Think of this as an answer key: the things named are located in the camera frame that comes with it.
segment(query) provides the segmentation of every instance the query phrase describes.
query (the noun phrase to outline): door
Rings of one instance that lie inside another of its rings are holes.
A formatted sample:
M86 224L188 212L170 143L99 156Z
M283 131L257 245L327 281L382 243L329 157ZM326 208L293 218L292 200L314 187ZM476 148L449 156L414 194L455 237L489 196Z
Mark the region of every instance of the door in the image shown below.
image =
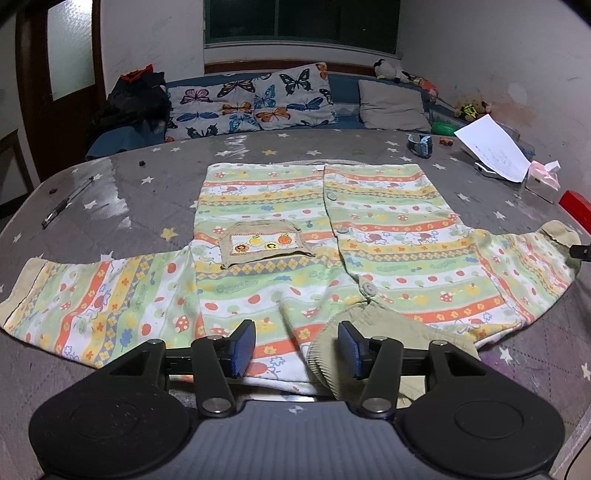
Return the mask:
M84 161L104 104L99 0L33 0L17 16L22 116L41 181Z

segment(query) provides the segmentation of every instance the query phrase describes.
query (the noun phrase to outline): white paper sheet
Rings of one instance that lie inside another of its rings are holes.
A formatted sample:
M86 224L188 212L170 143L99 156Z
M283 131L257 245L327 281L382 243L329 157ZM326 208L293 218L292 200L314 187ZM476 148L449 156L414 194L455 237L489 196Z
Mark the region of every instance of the white paper sheet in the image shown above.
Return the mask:
M490 115L457 130L456 136L484 165L502 177L515 182L525 178L530 161Z

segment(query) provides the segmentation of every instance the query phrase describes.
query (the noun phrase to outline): pillow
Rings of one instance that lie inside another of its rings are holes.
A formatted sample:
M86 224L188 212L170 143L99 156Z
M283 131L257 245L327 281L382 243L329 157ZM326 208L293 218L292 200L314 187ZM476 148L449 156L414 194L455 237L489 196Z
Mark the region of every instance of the pillow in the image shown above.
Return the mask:
M337 122L326 63L270 73L252 82L254 115L263 130Z
M240 87L239 84L244 81L169 89L172 108L166 126L166 140L260 130L252 115L254 88L250 80L250 85L245 84L246 88Z
M365 128L430 132L421 92L387 83L359 81L359 116Z

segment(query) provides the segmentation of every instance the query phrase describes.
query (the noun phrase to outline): frosted glass panel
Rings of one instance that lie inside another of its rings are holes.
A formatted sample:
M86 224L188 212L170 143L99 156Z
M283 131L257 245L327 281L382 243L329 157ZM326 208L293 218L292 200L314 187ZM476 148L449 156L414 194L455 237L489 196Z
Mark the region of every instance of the frosted glass panel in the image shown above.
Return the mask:
M47 12L51 93L57 100L95 82L92 0L66 0Z

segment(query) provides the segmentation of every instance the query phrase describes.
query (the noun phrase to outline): beige pocket flap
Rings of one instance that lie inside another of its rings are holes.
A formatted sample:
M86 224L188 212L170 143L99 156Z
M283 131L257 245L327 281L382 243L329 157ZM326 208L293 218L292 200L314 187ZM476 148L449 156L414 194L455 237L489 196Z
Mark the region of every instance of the beige pocket flap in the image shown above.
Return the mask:
M287 220L234 223L220 238L219 246L223 268L279 255L314 256L300 229Z

